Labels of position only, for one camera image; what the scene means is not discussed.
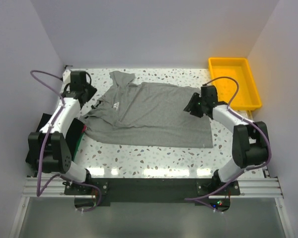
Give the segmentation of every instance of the speckled white table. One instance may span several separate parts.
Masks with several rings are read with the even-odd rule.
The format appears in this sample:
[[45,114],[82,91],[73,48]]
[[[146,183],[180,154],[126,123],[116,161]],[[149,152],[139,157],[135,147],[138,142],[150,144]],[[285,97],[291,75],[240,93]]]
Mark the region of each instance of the speckled white table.
[[[207,69],[93,69],[82,68],[92,77],[97,88],[94,97],[84,105],[80,115],[87,113],[97,99],[112,85],[109,73],[119,70],[135,73],[134,83],[162,82],[179,86],[201,87],[210,80]],[[84,135],[75,162],[88,168],[92,176],[105,178],[210,178],[231,158],[232,133],[211,120],[213,148],[170,148],[103,144]],[[243,174],[241,178],[263,178],[261,169]]]

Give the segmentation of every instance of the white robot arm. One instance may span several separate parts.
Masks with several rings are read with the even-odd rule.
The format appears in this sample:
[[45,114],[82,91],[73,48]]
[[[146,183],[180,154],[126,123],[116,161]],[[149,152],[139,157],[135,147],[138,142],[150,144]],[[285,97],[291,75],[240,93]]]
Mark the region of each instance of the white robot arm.
[[268,145],[260,132],[255,130],[249,122],[255,124],[268,139],[266,124],[262,121],[248,120],[245,122],[243,117],[229,108],[225,102],[218,101],[215,86],[202,86],[201,95],[194,93],[184,111],[190,112],[196,117],[207,115],[233,133],[232,159],[214,172],[209,185],[210,192],[224,183],[232,181],[244,170],[268,161]]
[[[75,149],[77,141],[69,145],[65,139],[69,130],[81,132],[83,124],[75,117],[97,91],[87,82],[86,76],[85,71],[66,70],[64,72],[63,82],[66,84],[62,93],[64,103],[60,100],[50,120],[38,132],[32,132],[28,136],[30,161],[27,162],[34,170],[39,169],[40,151],[44,150],[42,172],[61,174],[64,178],[76,182],[88,182],[89,171],[72,161],[73,153],[70,150]],[[43,140],[47,133],[48,140],[43,148]]]

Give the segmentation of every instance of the yellow tray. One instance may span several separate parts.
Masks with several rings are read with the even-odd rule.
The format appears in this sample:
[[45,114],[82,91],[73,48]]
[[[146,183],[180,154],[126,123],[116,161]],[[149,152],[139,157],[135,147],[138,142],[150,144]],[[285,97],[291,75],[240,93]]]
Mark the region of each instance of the yellow tray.
[[[256,84],[245,58],[209,58],[211,79],[229,76],[239,83],[239,92],[232,101],[234,110],[253,111],[262,106]],[[236,90],[236,84],[229,79],[219,79],[212,83],[218,91],[219,101],[229,102]]]

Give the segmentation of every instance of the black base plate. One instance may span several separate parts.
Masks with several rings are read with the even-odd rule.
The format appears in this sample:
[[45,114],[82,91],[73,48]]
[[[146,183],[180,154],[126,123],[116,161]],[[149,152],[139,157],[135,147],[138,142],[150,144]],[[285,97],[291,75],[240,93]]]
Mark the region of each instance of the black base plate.
[[[91,183],[102,191],[101,206],[111,202],[185,203],[186,197],[198,197],[209,192],[202,189],[210,178],[93,178]],[[238,182],[216,195],[240,195]],[[91,195],[91,189],[65,188],[65,195]]]

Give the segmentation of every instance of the shirt logo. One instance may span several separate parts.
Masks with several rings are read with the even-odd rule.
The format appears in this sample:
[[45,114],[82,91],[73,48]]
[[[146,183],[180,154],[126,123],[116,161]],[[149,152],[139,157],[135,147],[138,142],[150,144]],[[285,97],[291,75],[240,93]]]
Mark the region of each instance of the shirt logo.
[[118,110],[118,108],[119,108],[119,102],[117,102],[117,103],[114,103],[114,106],[113,106],[113,108],[115,108],[116,109],[116,111]]

